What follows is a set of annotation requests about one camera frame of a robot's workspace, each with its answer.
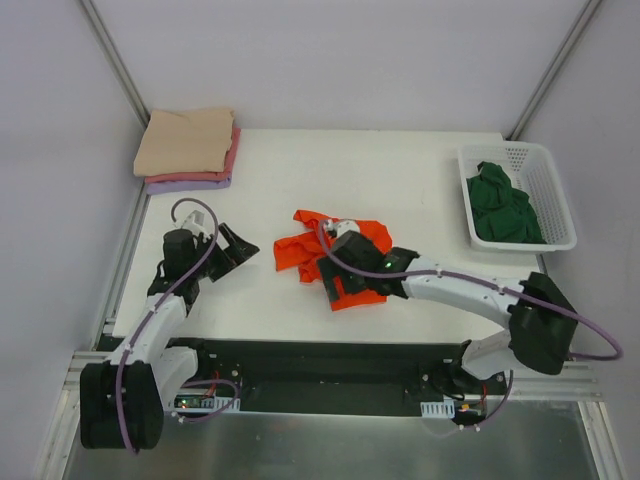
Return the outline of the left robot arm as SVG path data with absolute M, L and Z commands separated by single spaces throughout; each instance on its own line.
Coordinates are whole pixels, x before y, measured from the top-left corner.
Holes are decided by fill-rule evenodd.
M 204 387 L 210 363 L 187 346 L 170 346 L 200 293 L 257 255 L 259 247 L 220 224 L 217 236 L 194 222 L 163 236 L 163 258 L 147 290 L 141 318 L 102 362 L 80 375 L 80 438 L 87 449 L 154 448 L 178 390 Z

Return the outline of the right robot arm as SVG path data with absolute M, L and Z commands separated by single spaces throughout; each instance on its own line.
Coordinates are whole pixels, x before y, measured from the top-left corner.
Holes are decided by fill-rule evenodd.
M 463 342 L 445 369 L 461 394 L 473 394 L 495 374 L 526 367 L 558 375 L 569 358 L 577 328 L 575 309 L 554 281 L 540 272 L 524 280 L 482 278 L 447 270 L 418 252 L 393 247 L 382 252 L 355 230 L 320 238 L 318 262 L 330 300 L 342 293 L 372 291 L 381 296 L 434 301 L 500 326 L 481 340 Z

